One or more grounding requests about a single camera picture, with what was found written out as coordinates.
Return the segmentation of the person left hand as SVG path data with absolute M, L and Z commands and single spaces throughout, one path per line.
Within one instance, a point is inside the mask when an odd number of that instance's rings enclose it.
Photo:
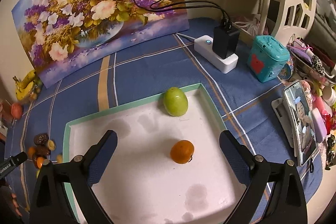
M 5 209 L 9 209 L 16 217 L 23 217 L 19 210 L 17 195 L 11 191 L 8 185 L 1 186 L 1 206 L 4 206 Z

